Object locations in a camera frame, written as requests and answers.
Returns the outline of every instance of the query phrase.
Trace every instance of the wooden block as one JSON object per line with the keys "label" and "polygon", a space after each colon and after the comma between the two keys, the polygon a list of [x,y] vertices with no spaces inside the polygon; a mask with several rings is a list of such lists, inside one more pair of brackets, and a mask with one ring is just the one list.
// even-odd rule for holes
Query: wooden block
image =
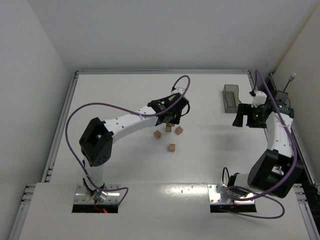
{"label": "wooden block", "polygon": [[183,132],[184,132],[184,130],[183,130],[183,128],[180,127],[180,126],[178,126],[178,127],[175,129],[175,133],[178,134],[178,135],[182,134]]}
{"label": "wooden block", "polygon": [[165,127],[165,131],[166,131],[167,133],[171,133],[171,131],[172,131],[172,126],[166,126],[166,127]]}
{"label": "wooden block", "polygon": [[161,137],[161,132],[159,130],[155,131],[153,133],[153,136],[156,138],[156,139],[159,139]]}
{"label": "wooden block", "polygon": [[168,147],[169,152],[175,152],[176,151],[176,145],[175,144],[169,144]]}

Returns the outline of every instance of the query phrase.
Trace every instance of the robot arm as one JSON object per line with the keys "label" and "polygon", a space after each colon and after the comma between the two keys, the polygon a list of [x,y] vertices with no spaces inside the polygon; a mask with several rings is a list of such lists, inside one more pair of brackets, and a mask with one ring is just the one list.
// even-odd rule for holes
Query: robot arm
{"label": "robot arm", "polygon": [[[103,164],[106,163],[112,152],[112,145],[121,138],[138,130],[157,126],[159,124],[179,124],[183,109],[189,101],[183,97],[169,111],[157,115],[170,107],[185,91],[184,88],[172,88],[171,95],[152,100],[147,105],[138,109],[135,114],[126,114],[114,119],[101,121],[98,117],[92,119],[79,140],[81,152],[84,155],[83,164],[95,185],[104,188]],[[90,184],[87,177],[83,184],[91,196],[96,188]]]}
{"label": "robot arm", "polygon": [[[273,93],[277,107],[287,128],[291,131],[294,110],[285,104],[288,94],[282,91]],[[239,104],[237,116],[233,126],[242,127],[243,116],[247,115],[247,126],[250,128],[265,128],[267,137],[267,149],[259,158],[247,174],[236,173],[232,175],[228,182],[230,186],[240,186],[249,190],[264,192],[278,183],[282,178],[279,172],[274,171],[275,167],[281,168],[286,174],[293,162],[293,150],[291,142],[282,126],[278,114],[275,112],[267,95],[261,91],[255,93],[252,104]],[[270,193],[271,196],[284,198],[294,183],[296,183],[301,172],[303,164],[298,161],[294,171],[288,179],[276,190]],[[244,197],[248,193],[243,190],[231,189],[237,197]]]}

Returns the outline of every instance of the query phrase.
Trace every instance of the white tabletop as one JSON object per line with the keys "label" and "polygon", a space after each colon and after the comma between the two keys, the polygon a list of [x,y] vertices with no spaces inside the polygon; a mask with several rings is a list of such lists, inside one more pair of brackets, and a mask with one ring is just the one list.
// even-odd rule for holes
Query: white tabletop
{"label": "white tabletop", "polygon": [[[168,96],[180,76],[83,74],[77,80],[69,113],[90,102],[137,110]],[[280,219],[210,213],[207,184],[222,183],[223,167],[231,174],[248,173],[266,150],[267,141],[263,129],[232,127],[236,115],[224,113],[224,84],[239,85],[239,99],[252,101],[246,74],[189,76],[186,97],[191,110],[181,118],[181,135],[167,133],[159,125],[135,132],[113,146],[104,180],[130,189],[118,214],[71,213],[83,172],[63,136],[50,183],[37,184],[20,239],[308,239],[293,191],[280,200],[286,209]],[[78,112],[69,128],[76,153],[81,156],[78,141],[92,118],[105,120],[124,114],[104,106]],[[162,132],[158,140],[153,137],[156,130]],[[175,152],[167,151],[169,144],[176,144]],[[265,199],[258,199],[256,207],[256,215],[280,213],[278,206]]]}

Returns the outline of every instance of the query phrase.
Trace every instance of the small gray box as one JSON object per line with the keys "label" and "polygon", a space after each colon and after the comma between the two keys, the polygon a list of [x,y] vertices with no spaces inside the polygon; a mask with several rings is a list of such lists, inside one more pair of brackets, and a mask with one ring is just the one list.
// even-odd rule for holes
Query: small gray box
{"label": "small gray box", "polygon": [[238,111],[239,101],[239,86],[238,85],[224,85],[223,91],[224,111],[226,113],[236,114]]}

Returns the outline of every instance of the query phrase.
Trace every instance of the purple cable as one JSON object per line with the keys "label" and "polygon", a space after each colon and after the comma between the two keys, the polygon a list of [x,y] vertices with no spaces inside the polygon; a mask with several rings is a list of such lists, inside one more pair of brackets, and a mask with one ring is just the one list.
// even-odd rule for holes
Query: purple cable
{"label": "purple cable", "polygon": [[70,144],[70,141],[69,141],[69,136],[68,136],[68,128],[69,128],[69,123],[70,123],[70,120],[71,118],[81,109],[85,108],[85,107],[88,107],[88,106],[92,106],[92,105],[100,105],[100,106],[106,106],[106,107],[111,107],[111,108],[115,108],[115,109],[119,109],[119,110],[122,110],[124,112],[127,112],[127,113],[130,113],[130,114],[133,114],[133,115],[137,115],[137,116],[142,116],[142,117],[156,117],[156,116],[160,116],[162,114],[165,114],[166,112],[168,112],[171,108],[173,108],[186,94],[186,92],[188,91],[189,89],[189,86],[190,86],[190,77],[188,75],[183,75],[181,77],[179,77],[173,87],[175,88],[176,84],[182,79],[182,78],[187,78],[188,79],[188,83],[187,83],[187,86],[184,90],[184,92],[181,94],[181,96],[173,103],[171,104],[168,108],[166,108],[165,110],[161,111],[161,112],[158,112],[158,113],[155,113],[155,114],[140,114],[138,112],[135,112],[135,111],[131,111],[129,109],[126,109],[126,108],[123,108],[123,107],[120,107],[120,106],[116,106],[116,105],[112,105],[112,104],[108,104],[108,103],[103,103],[103,102],[91,102],[91,103],[87,103],[87,104],[84,104],[80,107],[78,107],[76,110],[74,110],[69,118],[67,119],[66,121],[66,124],[65,124],[65,130],[64,130],[64,135],[65,135],[65,141],[66,141],[66,144],[68,145],[71,153],[73,154],[73,156],[75,157],[75,159],[77,160],[77,162],[80,164],[82,170],[84,171],[85,175],[87,176],[89,182],[92,184],[92,186],[94,188],[96,188],[97,190],[101,191],[101,192],[116,192],[116,191],[120,191],[120,190],[125,190],[125,193],[123,195],[123,197],[121,198],[118,206],[122,203],[122,201],[125,199],[125,197],[127,196],[127,193],[129,191],[129,188],[128,187],[120,187],[120,188],[117,188],[117,189],[103,189],[103,188],[100,188],[98,187],[92,180],[91,178],[89,177],[89,174],[85,168],[85,166],[82,164],[81,160],[79,159],[79,157],[77,156],[77,154],[75,153],[75,151],[73,150],[73,148],[71,147],[71,144]]}
{"label": "purple cable", "polygon": [[257,87],[257,80],[258,80],[258,76],[257,76],[257,73],[258,73],[258,70],[256,69],[256,71],[255,71],[255,82],[254,82],[254,86],[253,86],[253,88],[252,88],[252,92],[254,92],[255,91],[255,89],[256,89],[256,87]]}
{"label": "purple cable", "polygon": [[269,188],[268,190],[262,192],[262,193],[256,193],[256,192],[253,192],[253,194],[255,194],[255,196],[252,196],[252,197],[247,197],[247,198],[239,198],[239,197],[236,197],[236,196],[233,196],[229,193],[229,190],[230,189],[242,189],[244,191],[249,191],[251,192],[249,189],[246,189],[244,187],[241,187],[241,186],[229,186],[226,188],[226,195],[232,199],[232,200],[236,200],[236,201],[249,201],[249,200],[254,200],[254,199],[258,199],[258,198],[261,198],[261,197],[264,197],[264,198],[267,198],[267,199],[270,199],[274,202],[276,202],[277,204],[279,204],[282,208],[282,213],[278,216],[255,216],[255,215],[249,215],[249,214],[243,214],[243,213],[238,213],[238,212],[233,212],[233,211],[228,211],[228,210],[223,210],[224,212],[228,212],[228,213],[232,213],[232,214],[237,214],[237,215],[242,215],[242,216],[246,216],[246,217],[251,217],[251,218],[257,218],[257,219],[278,219],[278,218],[281,218],[284,214],[285,214],[285,207],[281,204],[281,202],[279,202],[278,200],[274,199],[274,198],[271,198],[269,196],[266,196],[267,194],[273,192],[274,190],[276,190],[278,187],[280,187],[287,179],[288,177],[291,175],[291,173],[294,171],[295,167],[296,167],[296,164],[297,164],[297,157],[298,157],[298,154],[297,154],[297,147],[295,145],[295,141],[294,141],[294,138],[292,137],[288,127],[286,126],[286,123],[284,121],[284,119],[282,118],[281,114],[280,114],[280,111],[277,107],[277,104],[276,104],[276,101],[275,99],[273,98],[264,78],[262,77],[261,73],[259,72],[258,69],[255,70],[255,84],[254,84],[254,88],[253,88],[253,91],[255,90],[255,87],[257,85],[257,74],[259,75],[259,77],[261,78],[262,80],[262,83],[264,85],[264,88],[266,90],[266,92],[268,93],[269,95],[269,98],[271,99],[271,102],[272,102],[272,105],[276,111],[276,113],[278,114],[279,116],[279,119],[280,119],[280,122],[281,124],[283,125],[284,127],[284,130],[286,132],[286,134],[288,135],[288,138],[290,139],[290,142],[291,142],[291,146],[292,146],[292,150],[293,150],[293,161],[292,161],[292,165],[289,169],[289,171],[286,173],[286,175],[283,176],[283,178],[277,183],[275,184],[273,187]]}
{"label": "purple cable", "polygon": [[[244,187],[241,187],[241,186],[238,186],[237,187],[238,189],[242,189],[242,190],[245,190],[245,191],[248,191],[248,189],[244,188]],[[278,216],[255,216],[255,215],[250,215],[250,214],[245,214],[245,213],[239,213],[239,212],[235,212],[235,211],[230,211],[230,210],[226,210],[226,209],[220,209],[220,211],[222,212],[226,212],[226,213],[230,213],[230,214],[237,214],[237,215],[241,215],[241,216],[246,216],[246,217],[251,217],[251,218],[255,218],[255,219],[279,219],[281,218],[283,215],[285,215],[285,207],[283,206],[283,204],[281,202],[279,202],[278,200],[272,198],[272,197],[269,197],[269,196],[263,196],[263,198],[266,198],[266,199],[270,199],[274,202],[276,202],[277,204],[280,205],[281,209],[282,209],[282,212],[280,215]]]}

